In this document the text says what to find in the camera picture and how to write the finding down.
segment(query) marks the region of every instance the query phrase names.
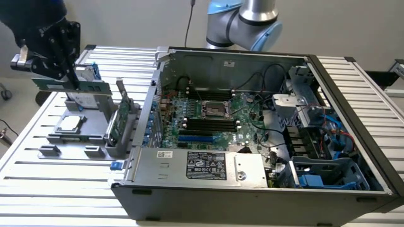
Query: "motherboard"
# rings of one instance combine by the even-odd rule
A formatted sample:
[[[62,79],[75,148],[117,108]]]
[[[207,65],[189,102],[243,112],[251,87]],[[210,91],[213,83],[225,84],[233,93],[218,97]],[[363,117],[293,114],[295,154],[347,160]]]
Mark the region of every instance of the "motherboard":
[[[251,153],[263,149],[267,138],[263,131],[261,107],[251,94],[197,95],[170,91],[159,104],[163,135],[162,148],[186,148]]]

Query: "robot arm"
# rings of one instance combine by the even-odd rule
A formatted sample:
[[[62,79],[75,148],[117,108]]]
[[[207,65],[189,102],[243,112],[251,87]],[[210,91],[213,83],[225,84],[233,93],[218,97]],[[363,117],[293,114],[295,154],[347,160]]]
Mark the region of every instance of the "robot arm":
[[[274,0],[211,0],[207,8],[206,48],[266,51],[277,40],[282,24],[277,21]]]
[[[65,19],[62,0],[0,0],[0,21],[21,48],[11,69],[29,71],[77,88],[74,60],[79,56],[79,24]]]

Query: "green circuit board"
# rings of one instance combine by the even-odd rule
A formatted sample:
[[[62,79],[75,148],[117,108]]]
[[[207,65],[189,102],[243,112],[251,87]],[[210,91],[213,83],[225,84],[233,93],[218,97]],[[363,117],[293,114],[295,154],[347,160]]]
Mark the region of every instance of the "green circuit board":
[[[113,121],[111,129],[110,129],[110,136],[114,142],[118,141],[119,138],[122,137],[126,127],[129,111],[130,111],[130,100],[127,96],[123,96],[118,105],[118,109],[115,112],[115,119]]]
[[[249,111],[253,107],[253,103],[246,102],[246,95],[237,94],[237,96],[230,99],[227,103],[227,117],[219,116],[202,116],[202,102],[201,100],[187,99],[181,93],[166,99],[166,109],[162,114],[162,124],[163,124],[163,135],[162,135],[162,148],[178,148],[178,132],[185,130],[182,128],[182,119],[187,117],[190,119],[225,119],[229,121],[239,121],[235,132],[230,131],[214,131],[213,132],[213,142],[187,142],[187,149],[206,149],[206,150],[230,150],[238,149],[241,146],[247,146],[249,149],[255,151],[257,144],[253,142],[254,133],[261,137],[263,131],[254,128],[250,125]],[[219,101],[209,101],[213,104],[222,103]],[[254,105],[253,113],[258,113],[258,105]],[[263,127],[262,121],[253,121],[254,125]]]

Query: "power supply label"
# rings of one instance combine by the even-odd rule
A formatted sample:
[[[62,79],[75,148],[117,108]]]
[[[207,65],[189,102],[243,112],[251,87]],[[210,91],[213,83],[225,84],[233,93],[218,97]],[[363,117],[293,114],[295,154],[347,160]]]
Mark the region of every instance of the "power supply label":
[[[189,151],[186,177],[187,179],[225,181],[225,154]]]

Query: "metal workbench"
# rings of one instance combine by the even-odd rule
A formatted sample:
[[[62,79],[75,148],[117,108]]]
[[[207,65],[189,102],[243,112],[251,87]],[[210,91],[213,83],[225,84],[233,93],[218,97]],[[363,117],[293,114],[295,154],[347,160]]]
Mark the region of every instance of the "metal workbench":
[[[129,97],[142,104],[154,50],[97,46],[85,52],[78,62],[95,62],[110,84],[122,77]],[[319,61],[394,169],[404,174],[401,110],[355,63],[330,57],[319,57]],[[115,86],[110,89],[118,102]],[[122,172],[110,172],[109,161],[37,158],[37,148],[47,143],[43,136],[65,110],[63,97],[63,93],[51,93],[0,160],[0,226],[205,226],[130,220],[109,189],[109,184],[122,178]],[[399,207],[386,214],[366,214],[345,227],[402,225]]]

